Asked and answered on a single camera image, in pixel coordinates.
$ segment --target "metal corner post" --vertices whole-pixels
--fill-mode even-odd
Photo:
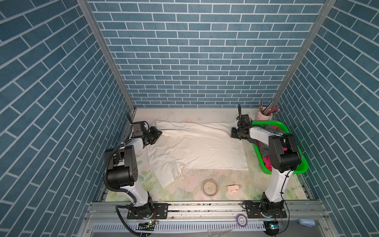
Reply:
[[[77,0],[78,5],[83,12],[84,18],[87,20],[87,23],[89,27],[92,30],[92,33],[96,39],[96,42],[98,43],[101,51],[103,52],[103,55],[105,57],[106,62],[109,65],[109,68],[111,69],[114,78],[116,79],[117,84],[119,85],[122,94],[125,97],[126,102],[128,103],[130,109],[132,112],[135,111],[135,106],[133,104],[132,99],[130,98],[130,95],[125,87],[125,83],[122,80],[121,74],[116,66],[116,63],[111,55],[111,52],[109,51],[109,48],[105,42],[105,39],[103,37],[103,34],[100,31],[99,25],[97,24],[97,21],[95,19],[95,16],[92,13],[91,7],[89,6],[89,3],[87,0]]]
[[[278,87],[278,90],[276,91],[276,94],[274,95],[273,101],[276,105],[284,93],[284,90],[286,89],[287,85],[290,83],[293,75],[295,74],[296,70],[298,69],[301,61],[303,60],[305,54],[307,53],[309,47],[311,46],[313,40],[316,38],[316,35],[318,31],[320,30],[321,26],[323,25],[326,17],[332,10],[336,0],[325,0],[325,3],[320,9],[320,12],[317,15],[317,18],[315,22],[312,24],[311,28],[309,29],[307,37],[304,39],[303,44],[300,47],[299,52],[296,54],[290,68],[288,69],[282,83]]]

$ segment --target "pen holder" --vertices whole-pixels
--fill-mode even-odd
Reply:
[[[257,113],[257,116],[255,118],[255,120],[257,121],[267,121],[267,120],[271,120],[273,118],[273,116],[266,116],[266,115],[263,115],[259,110],[258,110],[258,113]]]

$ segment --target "purple tape roll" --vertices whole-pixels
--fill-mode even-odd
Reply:
[[[236,222],[239,227],[247,226],[247,217],[243,214],[238,214],[236,216]]]

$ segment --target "metal frame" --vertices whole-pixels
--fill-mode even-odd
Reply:
[[[109,48],[105,42],[103,34],[101,33],[99,25],[97,24],[97,21],[95,19],[95,16],[94,16],[92,10],[91,10],[91,7],[89,6],[88,1],[87,0],[77,0],[77,2],[78,2],[78,5],[79,5],[81,11],[83,12],[84,18],[87,20],[87,23],[92,30],[92,33],[96,39],[96,42],[98,43],[101,51],[103,52],[105,60],[108,63],[108,66],[111,69],[113,76],[114,76],[117,84],[119,85],[122,94],[125,97],[126,102],[128,103],[132,112],[134,112],[136,107],[134,106],[134,103],[133,103],[133,101],[132,101],[132,99],[128,93],[128,90],[125,87],[125,83],[121,77],[121,74],[120,74],[117,66],[116,66],[116,63],[113,59],[113,56],[112,56],[111,52],[109,51]]]
[[[332,10],[336,0],[325,0],[325,3],[320,9],[320,12],[317,15],[317,18],[315,22],[312,24],[311,28],[309,29],[308,35],[305,38],[303,44],[300,47],[300,50],[295,56],[295,59],[293,60],[290,68],[288,69],[282,83],[278,87],[278,90],[276,91],[273,101],[274,105],[276,105],[284,93],[284,90],[286,89],[287,85],[290,83],[293,75],[295,74],[296,70],[298,69],[301,61],[303,60],[305,54],[307,53],[309,47],[311,46],[313,40],[316,38],[316,35],[318,31],[320,30],[321,26],[323,25],[326,17]]]
[[[235,221],[238,214],[246,214],[241,207],[242,201],[171,201],[169,204],[167,219],[160,222],[191,222],[191,221]],[[330,218],[321,201],[296,200],[286,201],[291,220],[300,218],[320,221],[326,237],[338,236],[331,224]],[[125,202],[92,202],[79,230],[78,236],[90,236],[94,223],[109,222],[119,223],[115,213],[115,205],[124,205]],[[128,220],[128,210],[121,210],[124,220],[128,223],[136,220]],[[255,218],[249,220],[268,221],[275,218]]]

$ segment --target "blue plastic object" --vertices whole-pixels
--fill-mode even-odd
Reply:
[[[315,221],[311,219],[299,219],[299,223],[302,224],[303,226],[308,226],[308,227],[312,227],[316,225]]]

